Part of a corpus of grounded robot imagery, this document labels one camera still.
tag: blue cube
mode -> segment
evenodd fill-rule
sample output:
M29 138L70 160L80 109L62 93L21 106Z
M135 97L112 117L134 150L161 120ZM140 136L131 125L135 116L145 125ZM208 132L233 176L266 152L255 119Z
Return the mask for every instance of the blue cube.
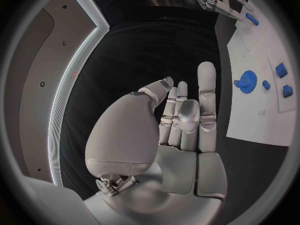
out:
M283 97L287 98L287 97L292 96L292 95L293 95L292 87L289 86L289 85L283 86Z
M276 67L276 73L278 74L278 76L280 78L283 78L285 75L288 74L287 68L283 63L280 63L277 67Z

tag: blue object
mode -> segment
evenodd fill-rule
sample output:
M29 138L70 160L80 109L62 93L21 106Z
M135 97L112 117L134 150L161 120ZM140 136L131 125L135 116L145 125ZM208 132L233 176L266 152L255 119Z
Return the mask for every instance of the blue object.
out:
M240 80L234 80L233 84L234 84L237 88L240 88Z
M276 73L278 74L278 76L280 78L283 78L285 75L288 74L288 70L286 68L286 66L283 63L280 63L277 67L276 67Z
M266 80L264 80L264 81L262 82L262 86L263 86L265 89L267 89L267 90L269 90L270 87L271 87L270 83L268 83L268 81L266 81Z
M287 97L292 96L292 95L293 95L292 87L289 86L289 85L283 86L283 97L287 98Z
M257 21L253 16L251 16L249 13L246 13L246 18L249 19L252 23L254 23L256 26L260 24L259 21Z
M248 70L243 73L239 81L234 81L234 85L239 88L244 94L249 94L255 89L257 82L258 78L256 74L253 71Z

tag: led light strip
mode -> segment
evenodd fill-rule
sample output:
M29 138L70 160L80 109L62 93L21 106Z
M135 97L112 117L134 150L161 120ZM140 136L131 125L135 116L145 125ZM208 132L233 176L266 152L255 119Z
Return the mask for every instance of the led light strip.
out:
M64 71L54 97L48 129L48 158L52 181L56 186L63 187L60 165L60 136L67 102L79 73L102 38L100 30L96 28L85 39Z

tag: blue gear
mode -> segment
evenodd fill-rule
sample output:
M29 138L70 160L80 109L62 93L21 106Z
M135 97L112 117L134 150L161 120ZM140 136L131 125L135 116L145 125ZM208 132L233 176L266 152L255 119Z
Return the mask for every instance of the blue gear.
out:
M244 94L249 94L255 89L257 83L258 83L258 78L256 74L253 71L248 70L245 71L243 75L240 77L239 89Z

